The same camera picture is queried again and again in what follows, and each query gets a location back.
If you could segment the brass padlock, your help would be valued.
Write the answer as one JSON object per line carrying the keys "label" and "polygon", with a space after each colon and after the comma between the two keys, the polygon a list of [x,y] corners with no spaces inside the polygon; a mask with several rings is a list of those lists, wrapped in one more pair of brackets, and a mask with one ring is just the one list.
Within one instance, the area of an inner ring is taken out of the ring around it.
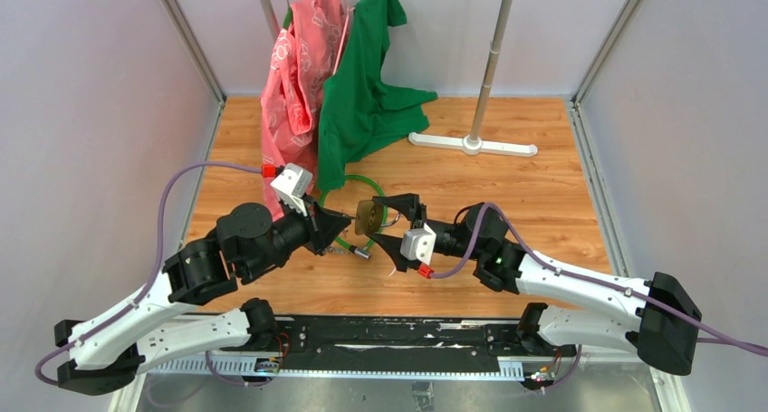
{"label": "brass padlock", "polygon": [[356,235],[376,234],[396,224],[400,217],[401,214],[397,213],[389,219],[389,208],[374,200],[360,201],[355,214],[354,233]]}

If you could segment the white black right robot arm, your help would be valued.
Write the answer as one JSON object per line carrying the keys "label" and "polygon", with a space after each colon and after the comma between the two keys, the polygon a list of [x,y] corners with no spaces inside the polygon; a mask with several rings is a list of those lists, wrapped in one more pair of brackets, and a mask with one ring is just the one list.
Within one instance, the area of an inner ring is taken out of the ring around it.
{"label": "white black right robot arm", "polygon": [[399,272],[447,279],[467,263],[494,292],[535,295],[571,304],[528,305],[517,342],[529,355],[570,345],[634,352],[650,367],[687,376],[696,352],[701,311],[679,280],[650,280],[594,272],[534,251],[490,202],[464,208],[451,223],[430,220],[415,194],[361,201],[355,231],[375,242]]}

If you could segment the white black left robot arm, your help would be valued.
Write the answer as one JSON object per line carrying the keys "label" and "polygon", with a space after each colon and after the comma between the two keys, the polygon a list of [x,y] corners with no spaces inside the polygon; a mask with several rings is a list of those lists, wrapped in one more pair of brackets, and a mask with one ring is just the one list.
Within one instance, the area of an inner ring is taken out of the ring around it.
{"label": "white black left robot arm", "polygon": [[135,293],[122,308],[94,321],[59,322],[56,344],[69,358],[58,367],[55,386],[99,396],[189,355],[269,350],[280,332],[265,300],[250,299],[207,320],[175,324],[173,319],[284,266],[298,249],[324,254],[351,222],[312,198],[304,211],[285,209],[278,220],[261,204],[237,206],[205,237],[171,255],[147,292]]}

